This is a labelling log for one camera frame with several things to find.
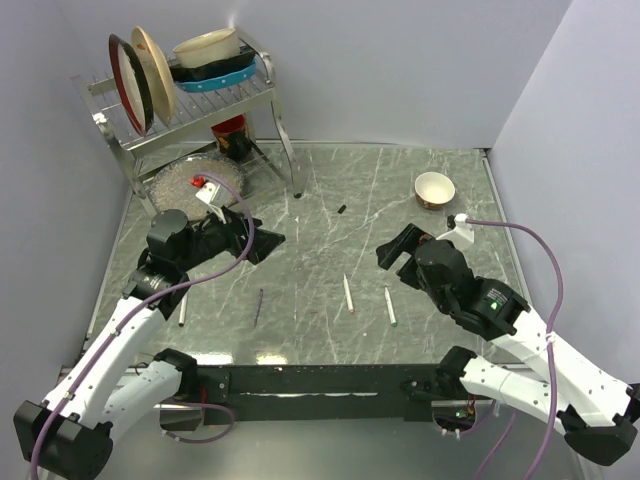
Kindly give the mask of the green marker pen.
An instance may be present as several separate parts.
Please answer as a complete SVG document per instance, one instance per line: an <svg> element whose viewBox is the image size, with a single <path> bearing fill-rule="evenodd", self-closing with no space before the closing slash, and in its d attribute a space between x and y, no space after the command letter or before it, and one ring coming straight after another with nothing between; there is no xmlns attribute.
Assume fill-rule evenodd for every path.
<svg viewBox="0 0 640 480"><path fill-rule="evenodd" d="M384 297L385 297L385 302L386 302L386 307L387 307L387 312L388 312L388 317L389 317L389 321L392 327L397 327L398 325L398 321L396 318L396 313L395 313L395 309L394 309L394 304L393 304L393 300L392 300L392 296L391 296L391 292L388 288L388 286L384 286Z"/></svg>

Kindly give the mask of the pink marker pen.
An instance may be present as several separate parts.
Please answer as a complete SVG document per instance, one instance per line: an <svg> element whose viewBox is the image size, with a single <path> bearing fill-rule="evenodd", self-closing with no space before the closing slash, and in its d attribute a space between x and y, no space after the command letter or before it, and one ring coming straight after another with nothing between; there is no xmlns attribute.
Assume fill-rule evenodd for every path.
<svg viewBox="0 0 640 480"><path fill-rule="evenodd" d="M349 313L353 314L353 313L355 313L355 307L354 307L354 303L353 303L353 298L352 298L352 293L351 293L351 289L350 289L349 280L348 280L346 274L343 274L343 288L344 288L345 299L346 299L348 311L349 311Z"/></svg>

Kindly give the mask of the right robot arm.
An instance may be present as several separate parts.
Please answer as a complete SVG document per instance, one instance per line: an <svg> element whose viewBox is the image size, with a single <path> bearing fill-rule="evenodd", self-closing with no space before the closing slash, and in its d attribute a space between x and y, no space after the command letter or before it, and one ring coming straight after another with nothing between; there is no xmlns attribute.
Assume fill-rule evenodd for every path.
<svg viewBox="0 0 640 480"><path fill-rule="evenodd" d="M442 314L515 356L538 377L453 348L439 365L439 390L449 398L467 392L508 405L546 422L547 434L561 434L585 459L613 465L630 451L638 434L638 385L589 361L554 332L553 318L542 319L507 284L475 275L463 251L474 242L476 224L465 214L450 216L448 231L438 237L409 224L377 247L377 263L388 270L401 254L409 254L396 273L402 283L425 292Z"/></svg>

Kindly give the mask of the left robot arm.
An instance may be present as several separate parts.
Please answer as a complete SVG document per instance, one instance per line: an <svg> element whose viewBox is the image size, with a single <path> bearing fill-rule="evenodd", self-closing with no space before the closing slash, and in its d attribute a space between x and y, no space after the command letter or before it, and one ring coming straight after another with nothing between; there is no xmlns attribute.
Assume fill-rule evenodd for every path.
<svg viewBox="0 0 640 480"><path fill-rule="evenodd" d="M165 349L124 387L121 377L139 349L173 315L193 285L193 268L229 253L257 265L285 242L259 219L222 208L197 223L177 209L151 221L147 246L103 326L92 322L83 356L42 401L25 401L13 421L30 474L94 479L116 441L165 400L204 396L195 358Z"/></svg>

